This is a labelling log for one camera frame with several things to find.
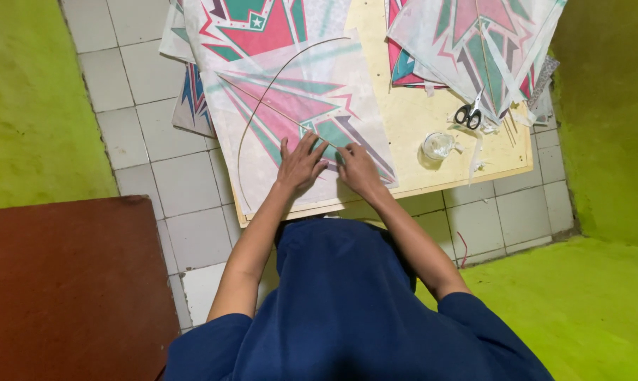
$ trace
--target green floor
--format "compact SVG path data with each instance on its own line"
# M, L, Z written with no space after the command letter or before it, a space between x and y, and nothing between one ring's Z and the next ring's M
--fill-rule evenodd
M114 195L58 2L0 1L0 207Z
M574 238L461 273L556 380L638 380L638 248Z

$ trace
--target blue shirt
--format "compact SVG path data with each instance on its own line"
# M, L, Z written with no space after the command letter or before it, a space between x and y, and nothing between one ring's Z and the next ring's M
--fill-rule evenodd
M423 305L386 237L353 220L290 224L279 287L255 317L221 316L176 339L165 379L552 379L475 296L450 294L438 313Z

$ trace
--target tiled floor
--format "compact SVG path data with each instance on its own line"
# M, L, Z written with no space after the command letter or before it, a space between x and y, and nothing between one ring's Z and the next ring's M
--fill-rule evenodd
M150 195L181 329L205 322L241 229L218 144L173 129L185 66L157 52L167 0L63 0L122 195ZM474 264L573 227L554 120L531 136L535 170L399 200L454 261ZM366 204L344 218L377 218ZM278 284L276 253L259 302Z

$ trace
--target scissors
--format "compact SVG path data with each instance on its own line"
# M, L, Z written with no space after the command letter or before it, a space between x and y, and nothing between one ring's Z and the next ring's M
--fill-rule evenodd
M479 111L479 102L482 100L482 94L486 86L482 87L477 94L473 104L466 104L455 112L455 123L464 124L469 129L477 129L482 123L482 112Z

